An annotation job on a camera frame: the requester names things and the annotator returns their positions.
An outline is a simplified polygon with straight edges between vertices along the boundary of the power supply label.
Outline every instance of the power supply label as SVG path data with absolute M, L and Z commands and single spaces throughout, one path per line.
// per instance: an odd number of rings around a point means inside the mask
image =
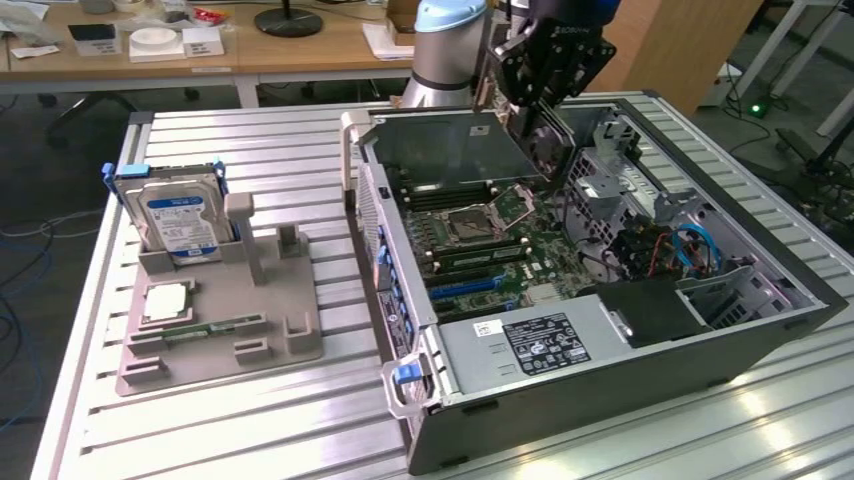
M 528 375 L 589 361 L 581 339 L 563 313 L 504 325 L 504 335 L 521 371 Z

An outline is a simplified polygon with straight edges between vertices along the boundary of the gray floor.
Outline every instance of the gray floor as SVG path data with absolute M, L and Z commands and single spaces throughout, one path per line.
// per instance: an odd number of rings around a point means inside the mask
M 763 30 L 742 40 L 732 55 L 736 63 L 748 64 L 767 34 L 768 31 Z M 774 61 L 763 72 L 766 80 L 795 48 L 794 43 L 786 44 L 776 52 Z M 285 88 L 267 89 L 263 105 L 371 99 L 364 82 L 317 84 L 312 100 L 301 97 L 300 86 L 295 84 Z M 816 57 L 790 89 L 790 111 L 772 111 L 762 123 L 771 130 L 776 127 L 794 128 L 804 134 L 816 148 L 823 147 L 826 140 L 812 130 L 851 87 L 854 73 Z M 380 82 L 380 88 L 387 94 L 397 94 L 401 83 Z M 758 84 L 746 95 L 744 102 L 762 91 L 763 86 Z M 196 102 L 184 100 L 180 89 L 133 92 L 126 96 L 140 109 L 150 111 L 239 106 L 237 96 L 231 88 L 203 88 L 200 93 L 201 99 Z M 126 121 L 125 112 L 110 104 L 96 107 L 84 119 L 65 129 L 70 145 L 62 151 L 49 149 L 42 141 L 42 129 L 61 111 L 60 107 L 68 107 L 78 98 L 80 95 L 58 95 L 58 107 L 44 109 L 34 96 L 21 96 L 13 109 L 0 116 L 0 224 L 24 219 L 53 218 L 78 210 L 98 208 L 105 202 L 106 192 L 97 172 L 104 162 L 116 160 Z M 10 100 L 10 97 L 0 98 L 0 104 L 8 105 Z M 718 109 L 700 110 L 692 120 L 726 148 L 762 134 L 758 128 L 732 120 Z M 772 139 L 744 147 L 739 154 L 768 166 L 782 164 Z M 854 159 L 854 139 L 846 144 L 843 158 L 846 161 Z M 88 217 L 62 224 L 57 230 L 58 233 L 70 233 L 86 230 L 96 224 L 97 217 Z M 42 240 L 36 236 L 26 239 L 26 244 L 38 245 Z M 44 374 L 42 392 L 36 407 L 28 412 L 29 416 L 46 414 L 93 241 L 94 236 L 56 240 L 50 248 L 53 265 L 44 280 L 24 294 L 12 298 L 20 320 L 34 340 Z M 28 255 L 12 252 L 0 244 L 0 278 L 14 271 L 26 261 Z M 0 343 L 0 362 L 8 358 L 12 345 L 9 340 Z M 0 382 L 0 417 L 5 418 L 16 414 L 32 396 L 33 370 L 22 353 L 9 371 L 0 377 Z M 14 425 L 0 432 L 0 478 L 18 479 L 28 476 L 42 427 L 37 418 L 33 421 L 36 423 Z

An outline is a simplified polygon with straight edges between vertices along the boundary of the motherboard chip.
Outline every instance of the motherboard chip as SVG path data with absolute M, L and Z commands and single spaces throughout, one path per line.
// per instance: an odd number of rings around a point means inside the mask
M 460 241 L 481 240 L 493 236 L 492 222 L 481 210 L 463 210 L 448 214 L 451 232 Z

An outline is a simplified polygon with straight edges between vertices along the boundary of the motherboard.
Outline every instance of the motherboard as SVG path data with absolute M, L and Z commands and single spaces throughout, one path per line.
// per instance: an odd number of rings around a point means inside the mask
M 404 188 L 400 203 L 440 323 L 565 300 L 596 283 L 551 201 L 525 183 Z

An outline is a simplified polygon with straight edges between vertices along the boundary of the metal workbench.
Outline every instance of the metal workbench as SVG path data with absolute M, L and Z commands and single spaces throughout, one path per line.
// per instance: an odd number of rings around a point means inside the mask
M 663 101 L 622 95 L 851 301 L 851 257 Z M 300 223 L 312 242 L 325 354 L 301 365 L 116 396 L 138 238 L 110 199 L 33 478 L 407 478 L 340 191 L 340 114 L 379 105 L 162 113 L 130 125 L 121 162 L 219 158 L 231 191 L 256 195 L 253 227 Z M 684 183 L 663 159 L 643 161 L 668 187 Z M 851 476 L 852 320 L 848 307 L 727 385 L 419 478 Z

